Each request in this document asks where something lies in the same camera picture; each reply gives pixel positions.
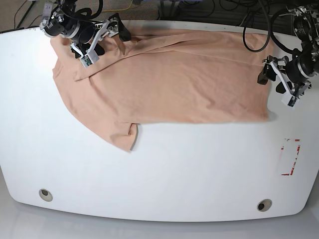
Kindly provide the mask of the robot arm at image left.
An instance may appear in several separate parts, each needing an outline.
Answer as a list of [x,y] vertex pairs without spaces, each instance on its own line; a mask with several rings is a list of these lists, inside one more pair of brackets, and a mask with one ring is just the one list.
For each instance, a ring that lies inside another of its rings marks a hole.
[[75,0],[47,1],[39,27],[49,37],[61,35],[70,39],[71,52],[84,67],[88,67],[105,53],[99,45],[105,37],[116,36],[121,42],[131,40],[131,34],[118,13],[105,21],[95,20],[102,13],[103,5],[100,0],[98,10],[93,13],[90,8],[76,10]]

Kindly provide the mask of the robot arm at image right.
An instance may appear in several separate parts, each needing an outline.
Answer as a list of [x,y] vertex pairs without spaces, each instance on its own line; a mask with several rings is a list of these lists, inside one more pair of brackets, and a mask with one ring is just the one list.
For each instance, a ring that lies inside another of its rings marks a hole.
[[[273,23],[281,14],[292,13],[294,15],[293,30],[296,37],[301,41],[302,50],[289,49],[283,45],[273,33]],[[312,2],[294,8],[285,8],[277,11],[270,18],[270,37],[272,41],[284,52],[291,54],[288,57],[276,58],[268,56],[264,60],[264,68],[259,74],[257,83],[266,85],[267,82],[276,80],[276,73],[270,63],[283,61],[285,64],[278,66],[279,72],[288,77],[288,81],[282,81],[276,91],[284,94],[291,91],[293,97],[298,98],[305,90],[312,87],[309,79],[319,73],[319,4]]]

